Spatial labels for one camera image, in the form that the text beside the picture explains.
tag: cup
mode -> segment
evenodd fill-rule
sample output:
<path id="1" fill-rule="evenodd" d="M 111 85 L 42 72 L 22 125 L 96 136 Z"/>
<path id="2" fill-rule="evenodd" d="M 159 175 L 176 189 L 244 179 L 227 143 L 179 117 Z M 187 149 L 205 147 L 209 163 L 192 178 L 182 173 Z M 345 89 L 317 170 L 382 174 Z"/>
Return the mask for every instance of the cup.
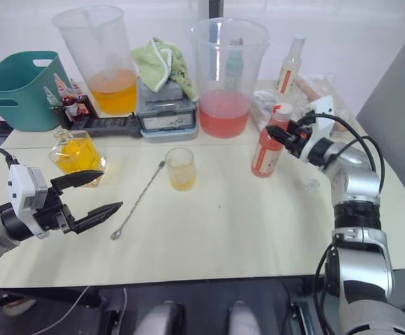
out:
<path id="1" fill-rule="evenodd" d="M 86 6 L 52 19 L 98 106 L 112 115 L 135 112 L 137 101 L 123 16 L 119 7 Z"/>
<path id="2" fill-rule="evenodd" d="M 178 191 L 187 191 L 195 185 L 195 160 L 190 150 L 186 148 L 171 149 L 165 155 L 170 183 Z"/>
<path id="3" fill-rule="evenodd" d="M 191 32 L 201 128 L 235 137 L 246 127 L 269 33 L 255 22 L 225 17 L 201 21 Z"/>

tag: white table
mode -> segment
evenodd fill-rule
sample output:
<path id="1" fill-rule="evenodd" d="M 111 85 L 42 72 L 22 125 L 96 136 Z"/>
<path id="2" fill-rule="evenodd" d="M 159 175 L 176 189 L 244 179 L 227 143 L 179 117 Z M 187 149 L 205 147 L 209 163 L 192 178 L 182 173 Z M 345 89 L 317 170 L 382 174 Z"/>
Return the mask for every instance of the white table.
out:
<path id="1" fill-rule="evenodd" d="M 38 149 L 10 149 L 21 163 L 59 176 L 47 154 L 52 144 L 25 133 Z M 57 231 L 35 237 L 0 259 L 0 288 L 110 285 L 206 278 L 313 274 L 330 242 L 333 212 L 330 185 L 315 167 L 284 153 L 269 179 L 250 172 L 258 131 L 252 124 L 231 140 L 201 133 L 188 142 L 148 144 L 123 137 L 98 139 L 108 168 L 98 188 L 65 190 L 62 200 L 81 218 L 103 204 L 124 206 L 105 223 L 75 235 Z M 16 140 L 7 143 L 11 147 Z M 196 157 L 194 189 L 178 192 L 162 171 L 126 225 L 119 227 L 167 150 L 185 146 Z M 0 204 L 8 201 L 8 171 L 0 157 Z M 304 183 L 317 179 L 313 193 Z M 392 264 L 405 268 L 405 188 L 386 165 L 381 222 L 388 234 Z"/>

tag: red bottle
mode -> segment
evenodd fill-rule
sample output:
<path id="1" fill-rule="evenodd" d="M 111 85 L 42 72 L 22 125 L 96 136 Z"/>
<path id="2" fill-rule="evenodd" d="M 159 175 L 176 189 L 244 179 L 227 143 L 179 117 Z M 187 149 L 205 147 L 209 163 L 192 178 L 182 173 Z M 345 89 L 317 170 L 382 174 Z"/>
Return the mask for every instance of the red bottle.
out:
<path id="1" fill-rule="evenodd" d="M 278 126 L 285 131 L 288 129 L 293 106 L 289 103 L 277 103 L 272 111 L 270 126 Z M 268 178 L 274 172 L 284 146 L 273 140 L 266 128 L 260 133 L 255 155 L 253 155 L 251 171 L 260 178 Z"/>
<path id="2" fill-rule="evenodd" d="M 66 85 L 58 85 L 58 93 L 61 96 L 63 106 L 66 108 L 66 115 L 71 121 L 76 122 L 82 118 L 82 114 L 73 93 L 69 91 Z"/>
<path id="3" fill-rule="evenodd" d="M 80 87 L 70 79 L 72 85 L 72 91 L 75 94 L 75 99 L 78 104 L 78 108 L 80 109 L 80 114 L 86 117 L 92 117 L 93 119 L 98 119 L 98 114 L 96 109 L 92 105 L 91 99 L 89 99 L 88 95 L 84 94 Z"/>

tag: basket handle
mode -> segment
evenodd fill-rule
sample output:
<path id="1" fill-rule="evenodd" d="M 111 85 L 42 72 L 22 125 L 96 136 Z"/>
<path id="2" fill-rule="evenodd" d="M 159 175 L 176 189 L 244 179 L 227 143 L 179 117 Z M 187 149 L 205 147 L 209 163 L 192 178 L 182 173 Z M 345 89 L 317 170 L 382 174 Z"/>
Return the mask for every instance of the basket handle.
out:
<path id="1" fill-rule="evenodd" d="M 0 99 L 0 107 L 17 107 L 19 104 L 13 99 Z"/>
<path id="2" fill-rule="evenodd" d="M 47 68 L 52 61 L 53 59 L 32 59 L 32 63 L 37 68 Z"/>

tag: small bottle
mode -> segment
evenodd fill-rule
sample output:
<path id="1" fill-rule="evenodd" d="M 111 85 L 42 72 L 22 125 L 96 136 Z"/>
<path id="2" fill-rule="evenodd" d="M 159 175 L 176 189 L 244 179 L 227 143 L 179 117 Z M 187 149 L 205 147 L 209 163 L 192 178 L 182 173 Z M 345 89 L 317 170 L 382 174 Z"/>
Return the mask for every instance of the small bottle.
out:
<path id="1" fill-rule="evenodd" d="M 231 40 L 229 45 L 243 45 L 243 39 Z M 226 84 L 228 91 L 237 91 L 243 74 L 243 56 L 239 50 L 231 51 L 226 62 Z"/>
<path id="2" fill-rule="evenodd" d="M 285 131 L 288 128 L 293 106 L 289 103 L 277 103 L 272 111 L 269 126 L 278 126 Z M 284 146 L 272 139 L 266 128 L 260 133 L 256 153 L 253 156 L 251 171 L 260 178 L 268 178 L 274 172 Z"/>
<path id="3" fill-rule="evenodd" d="M 57 97 L 49 90 L 47 86 L 44 86 L 44 92 L 46 93 L 47 101 L 51 106 L 50 109 L 55 114 L 60 123 L 60 126 L 64 129 L 71 129 L 72 119 L 69 119 L 68 114 L 66 113 L 66 108 L 58 101 Z"/>
<path id="4" fill-rule="evenodd" d="M 71 92 L 68 91 L 66 85 L 60 84 L 58 87 L 58 94 L 61 96 L 61 102 L 66 108 L 66 113 L 73 122 L 81 119 L 80 109 L 78 108 L 77 101 Z"/>
<path id="5" fill-rule="evenodd" d="M 102 157 L 86 131 L 58 131 L 54 134 L 57 144 L 49 153 L 49 158 L 65 174 L 83 171 L 104 171 L 106 160 Z M 100 178 L 87 184 L 97 186 Z"/>
<path id="6" fill-rule="evenodd" d="M 98 119 L 98 114 L 96 109 L 92 105 L 91 99 L 89 99 L 88 95 L 83 94 L 80 87 L 70 79 L 72 85 L 72 91 L 75 94 L 75 99 L 77 101 L 78 107 L 83 115 L 87 117 L 92 117 L 93 119 Z"/>
<path id="7" fill-rule="evenodd" d="M 294 36 L 288 55 L 281 64 L 279 79 L 277 80 L 277 97 L 279 101 L 287 101 L 293 88 L 295 78 L 299 73 L 302 60 L 300 54 L 305 42 L 305 35 L 298 33 Z"/>

